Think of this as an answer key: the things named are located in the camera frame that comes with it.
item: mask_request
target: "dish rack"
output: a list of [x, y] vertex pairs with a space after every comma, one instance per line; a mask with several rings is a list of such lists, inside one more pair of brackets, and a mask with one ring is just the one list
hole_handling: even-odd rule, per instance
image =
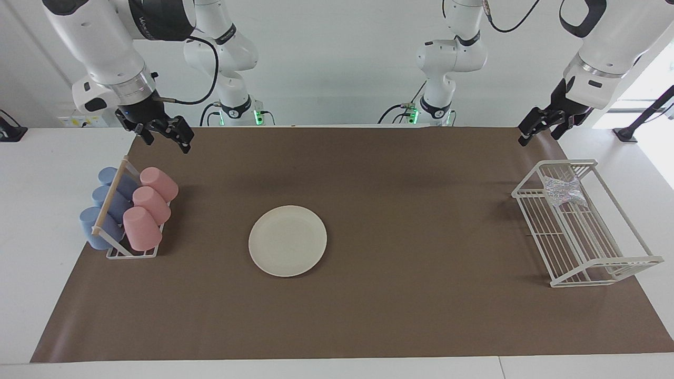
[[[653, 256], [597, 172], [596, 165], [595, 160], [541, 161], [512, 192], [550, 274], [551, 287], [610, 285], [663, 261], [662, 257]], [[583, 178], [591, 173], [632, 230], [646, 256], [623, 256], [583, 187]], [[543, 177], [563, 181], [578, 178], [587, 207], [575, 202], [552, 205], [543, 186]]]
[[[138, 259], [138, 258], [154, 258], [157, 256], [157, 251], [159, 250], [159, 245], [157, 245], [152, 250], [147, 250], [144, 252], [137, 252], [130, 248], [129, 242], [126, 241], [126, 233], [123, 234], [122, 240], [120, 242], [115, 241], [103, 228], [103, 220], [105, 215], [110, 209], [110, 204], [113, 201], [113, 195], [117, 191], [117, 186], [119, 185], [122, 175], [128, 173], [134, 180], [140, 183], [140, 173], [138, 170], [129, 162], [129, 156], [124, 156], [119, 167], [117, 168], [117, 173], [113, 178], [113, 182], [110, 184], [110, 189], [108, 194], [103, 201], [103, 205], [100, 207], [100, 212], [98, 213], [98, 218], [96, 223], [92, 227], [92, 235], [101, 236], [109, 244], [112, 245], [106, 253], [106, 258], [108, 259]], [[164, 224], [159, 225], [159, 231], [164, 233]]]

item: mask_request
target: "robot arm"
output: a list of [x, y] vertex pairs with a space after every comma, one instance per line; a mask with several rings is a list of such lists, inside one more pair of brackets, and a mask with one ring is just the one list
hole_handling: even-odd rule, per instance
[[[255, 125], [255, 99], [248, 93], [237, 71], [257, 65], [257, 49], [237, 31], [222, 0], [196, 0], [196, 30], [217, 45], [220, 69], [216, 92], [220, 98], [220, 114], [225, 125]], [[185, 60], [193, 68], [212, 78], [215, 70], [213, 54], [204, 44], [188, 40], [183, 49]]]
[[553, 126], [552, 136], [558, 140], [580, 125], [593, 109], [605, 108], [625, 74], [674, 20], [672, 0], [585, 3], [587, 16], [577, 26], [564, 20], [560, 8], [562, 26], [582, 38], [583, 45], [564, 70], [550, 105], [533, 108], [519, 124], [523, 146], [532, 136]]
[[157, 132], [189, 151], [194, 133], [182, 116], [169, 117], [154, 78], [133, 48], [131, 35], [150, 40], [185, 40], [194, 29], [188, 0], [42, 0], [47, 18], [87, 76], [73, 85], [78, 110], [117, 108], [125, 129], [151, 144]]
[[482, 0], [448, 1], [446, 23], [453, 40], [432, 40], [417, 51], [417, 65], [428, 82], [419, 97], [419, 122], [445, 125], [456, 83], [452, 72], [471, 72], [484, 67], [487, 49], [480, 40]]

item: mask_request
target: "power outlet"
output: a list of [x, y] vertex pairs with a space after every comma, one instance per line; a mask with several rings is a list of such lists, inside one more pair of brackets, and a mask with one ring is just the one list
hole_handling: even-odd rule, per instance
[[100, 119], [99, 116], [69, 116], [59, 117], [61, 125], [64, 127], [91, 127]]
[[70, 116], [58, 117], [63, 127], [110, 127], [119, 126], [114, 113], [105, 111], [101, 115], [81, 115], [75, 111]]

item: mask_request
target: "pink cup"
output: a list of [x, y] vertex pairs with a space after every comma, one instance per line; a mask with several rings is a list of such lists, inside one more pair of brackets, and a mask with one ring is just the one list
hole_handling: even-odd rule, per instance
[[133, 192], [133, 205], [141, 206], [148, 210], [157, 225], [168, 221], [171, 217], [171, 209], [164, 198], [152, 187], [139, 187]]
[[140, 182], [154, 188], [166, 202], [170, 202], [178, 196], [178, 185], [164, 171], [156, 167], [144, 169], [140, 173]]
[[124, 230], [131, 248], [137, 252], [154, 249], [162, 241], [162, 232], [154, 218], [141, 206], [134, 206], [124, 212]]

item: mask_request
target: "white plate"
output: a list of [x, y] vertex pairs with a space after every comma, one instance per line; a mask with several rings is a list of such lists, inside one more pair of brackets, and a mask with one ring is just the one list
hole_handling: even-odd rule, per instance
[[281, 277], [314, 267], [326, 250], [328, 232], [316, 213], [301, 206], [272, 209], [257, 220], [248, 250], [260, 270]]

